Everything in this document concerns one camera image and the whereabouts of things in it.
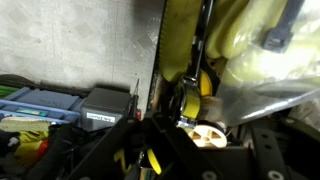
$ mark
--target gray wall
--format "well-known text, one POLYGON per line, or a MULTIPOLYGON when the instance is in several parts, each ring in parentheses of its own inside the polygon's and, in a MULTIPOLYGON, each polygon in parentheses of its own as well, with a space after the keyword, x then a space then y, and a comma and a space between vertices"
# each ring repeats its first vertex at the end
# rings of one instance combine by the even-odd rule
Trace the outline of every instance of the gray wall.
POLYGON ((163 0, 0 0, 0 73, 147 102, 163 0))

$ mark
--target plastic bag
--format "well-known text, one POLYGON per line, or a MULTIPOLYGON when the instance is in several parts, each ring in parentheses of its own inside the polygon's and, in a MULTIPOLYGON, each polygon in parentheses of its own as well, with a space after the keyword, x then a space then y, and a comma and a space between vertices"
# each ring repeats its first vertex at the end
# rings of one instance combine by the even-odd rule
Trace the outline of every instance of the plastic bag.
POLYGON ((235 126, 320 96, 320 4, 305 0, 284 53, 262 48, 286 0, 252 0, 241 14, 232 54, 217 97, 223 118, 235 126))

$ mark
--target white sticker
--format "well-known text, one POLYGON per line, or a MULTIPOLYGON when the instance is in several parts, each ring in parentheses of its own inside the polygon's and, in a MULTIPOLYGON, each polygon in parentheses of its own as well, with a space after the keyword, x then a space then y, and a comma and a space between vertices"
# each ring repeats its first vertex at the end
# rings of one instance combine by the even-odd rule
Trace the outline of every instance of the white sticker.
POLYGON ((100 120, 100 121, 107 121, 107 122, 116 122, 116 118, 112 116, 103 116, 99 114, 87 113, 88 119, 100 120))

